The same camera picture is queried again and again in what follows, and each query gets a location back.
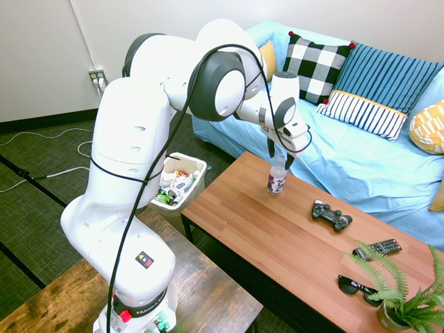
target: wooden table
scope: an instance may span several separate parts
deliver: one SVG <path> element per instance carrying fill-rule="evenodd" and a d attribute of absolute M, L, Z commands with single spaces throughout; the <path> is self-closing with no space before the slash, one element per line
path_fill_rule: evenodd
<path fill-rule="evenodd" d="M 178 324 L 173 332 L 245 332 L 262 305 L 153 210 L 139 216 L 176 254 Z M 0 323 L 0 332 L 92 332 L 106 281 L 84 260 Z"/>
<path fill-rule="evenodd" d="M 367 244 L 397 239 L 403 250 L 392 258 L 407 273 L 413 296 L 433 282 L 427 245 L 292 175 L 282 194 L 271 196 L 266 191 L 269 169 L 268 162 L 244 153 L 182 212 L 184 221 L 204 229 L 343 331 L 386 332 L 377 308 L 361 292 L 348 296 L 339 290 L 338 275 L 373 286 L 342 251 L 351 253 L 355 239 Z M 316 199 L 352 216 L 353 222 L 336 233 L 330 224 L 313 220 Z"/>

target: red button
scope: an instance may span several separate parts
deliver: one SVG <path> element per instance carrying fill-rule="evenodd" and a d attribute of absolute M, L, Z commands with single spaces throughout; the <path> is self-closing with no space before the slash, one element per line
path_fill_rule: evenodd
<path fill-rule="evenodd" d="M 128 310 L 123 310 L 121 313 L 120 313 L 120 318 L 122 318 L 122 321 L 124 322 L 124 323 L 127 323 L 128 321 L 130 321 L 130 319 L 132 318 L 133 316 L 131 316 L 131 314 L 130 314 L 130 312 L 128 311 Z"/>

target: yellow patterned pillow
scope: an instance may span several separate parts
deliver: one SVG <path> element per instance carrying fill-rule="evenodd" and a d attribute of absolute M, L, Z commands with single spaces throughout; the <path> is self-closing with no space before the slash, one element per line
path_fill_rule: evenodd
<path fill-rule="evenodd" d="M 421 110 L 410 122 L 410 138 L 430 154 L 444 154 L 444 99 Z"/>

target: light blue couch cover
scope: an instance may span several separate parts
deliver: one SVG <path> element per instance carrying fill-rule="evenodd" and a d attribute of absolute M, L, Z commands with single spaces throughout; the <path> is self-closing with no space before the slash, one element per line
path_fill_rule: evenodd
<path fill-rule="evenodd" d="M 258 47 L 272 40 L 277 69 L 282 70 L 290 30 L 319 44 L 350 43 L 275 22 L 262 22 L 247 32 Z M 318 114 L 314 112 L 314 104 L 300 100 L 298 112 L 311 126 L 313 141 L 289 171 L 305 182 L 444 251 L 444 212 L 429 211 L 444 176 L 444 156 L 421 151 L 411 142 L 408 134 L 412 116 L 442 99 L 444 69 L 421 96 L 398 140 L 393 143 Z M 202 121 L 196 117 L 192 121 L 195 135 L 203 141 L 218 146 L 234 157 L 250 151 L 271 162 L 266 137 L 258 125 L 234 117 L 220 123 Z"/>

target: black and white checkered pillow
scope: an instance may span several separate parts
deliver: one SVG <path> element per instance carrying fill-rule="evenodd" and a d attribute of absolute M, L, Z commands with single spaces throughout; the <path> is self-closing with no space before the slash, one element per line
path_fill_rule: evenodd
<path fill-rule="evenodd" d="M 328 99 L 350 46 L 321 45 L 292 32 L 284 71 L 299 76 L 300 98 L 319 104 Z"/>

